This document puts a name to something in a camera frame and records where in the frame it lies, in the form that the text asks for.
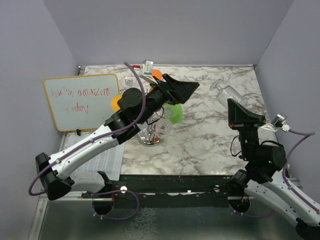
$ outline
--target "whiteboard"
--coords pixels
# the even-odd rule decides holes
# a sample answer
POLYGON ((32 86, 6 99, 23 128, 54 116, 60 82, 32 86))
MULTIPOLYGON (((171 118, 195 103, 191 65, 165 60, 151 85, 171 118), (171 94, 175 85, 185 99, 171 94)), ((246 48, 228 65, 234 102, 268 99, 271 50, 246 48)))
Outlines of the whiteboard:
POLYGON ((119 84, 113 73, 46 78, 42 83, 61 132, 96 129, 115 113, 111 101, 119 84))

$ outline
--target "marble tabletop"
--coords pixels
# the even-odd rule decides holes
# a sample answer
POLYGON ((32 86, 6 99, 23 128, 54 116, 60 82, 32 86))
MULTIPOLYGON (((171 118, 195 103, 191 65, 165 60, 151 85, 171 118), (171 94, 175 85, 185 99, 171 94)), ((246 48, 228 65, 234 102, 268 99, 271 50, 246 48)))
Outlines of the marble tabletop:
MULTIPOLYGON (((136 137, 126 142, 121 174, 134 175, 233 175, 247 162, 230 154, 230 145, 238 131, 228 127, 228 112, 216 100, 218 91, 210 91, 210 85, 222 79, 246 100, 246 108, 258 114, 269 115, 260 92, 252 66, 172 66, 155 65, 154 69, 167 73, 180 81, 197 81, 199 88, 183 105, 183 120, 173 125, 173 133, 160 145, 146 147, 136 137)), ((120 91, 124 90, 125 76, 132 76, 124 65, 87 66, 85 75, 115 73, 120 91)), ((133 87, 138 88, 137 81, 133 87)), ((260 141, 273 140, 272 132, 258 130, 260 141)), ((232 151, 240 151, 238 140, 232 151)))

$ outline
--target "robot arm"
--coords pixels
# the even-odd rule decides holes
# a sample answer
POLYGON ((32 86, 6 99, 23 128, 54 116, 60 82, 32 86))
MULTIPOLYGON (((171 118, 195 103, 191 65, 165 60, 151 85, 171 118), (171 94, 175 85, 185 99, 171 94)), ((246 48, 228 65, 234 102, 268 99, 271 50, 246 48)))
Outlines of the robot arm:
POLYGON ((132 124, 135 120, 138 119, 137 124, 144 123, 165 103, 184 104, 198 88, 198 82, 177 81, 168 74, 162 76, 165 81, 156 78, 152 81, 151 63, 145 61, 140 69, 140 75, 147 78, 153 88, 145 96, 144 107, 142 92, 137 88, 129 88, 117 102, 120 110, 91 135, 61 152, 50 156, 41 153, 35 158, 36 169, 38 174, 41 173, 39 178, 49 200, 61 198, 70 191, 100 191, 110 182, 104 172, 73 172, 101 152, 114 148, 139 133, 139 127, 132 124))
MULTIPOLYGON (((232 177, 231 186, 277 211, 304 239, 320 239, 320 204, 279 172, 287 163, 284 147, 273 141, 259 143, 258 128, 266 129, 265 116, 248 111, 233 99, 227 101, 229 127, 238 130, 242 159, 248 162, 245 170, 232 177)), ((271 124, 273 132, 276 128, 289 130, 284 118, 278 115, 276 119, 271 124)))

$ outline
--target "paper sheet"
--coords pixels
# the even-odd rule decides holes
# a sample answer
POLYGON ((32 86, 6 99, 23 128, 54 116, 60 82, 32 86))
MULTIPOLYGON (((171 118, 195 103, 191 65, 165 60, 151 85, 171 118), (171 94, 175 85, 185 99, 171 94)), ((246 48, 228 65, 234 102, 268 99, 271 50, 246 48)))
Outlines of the paper sheet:
MULTIPOLYGON (((84 134, 81 136, 71 135, 69 136, 65 147, 69 148, 89 135, 90 134, 84 134)), ((126 143, 124 142, 121 145, 110 148, 109 150, 100 153, 99 155, 95 156, 94 158, 77 168, 75 172, 95 173, 98 171, 103 171, 106 173, 110 180, 118 181, 120 177, 120 170, 122 158, 125 151, 125 145, 126 143)))

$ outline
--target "gray wall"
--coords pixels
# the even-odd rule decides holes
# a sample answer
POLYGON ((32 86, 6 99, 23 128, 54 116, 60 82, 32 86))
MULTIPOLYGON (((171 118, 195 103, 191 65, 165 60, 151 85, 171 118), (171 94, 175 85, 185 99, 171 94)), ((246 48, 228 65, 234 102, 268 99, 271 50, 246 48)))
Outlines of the gray wall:
MULTIPOLYGON (((315 131, 292 155, 292 173, 307 194, 320 202, 320 1, 296 0, 256 68, 272 116, 288 116, 292 129, 315 131)), ((289 150, 299 137, 278 133, 289 150)))
POLYGON ((257 64, 293 0, 44 0, 79 65, 257 64))
POLYGON ((42 80, 75 75, 77 65, 42 0, 1 0, 0 32, 0 239, 19 240, 38 202, 28 195, 35 156, 61 139, 42 80))

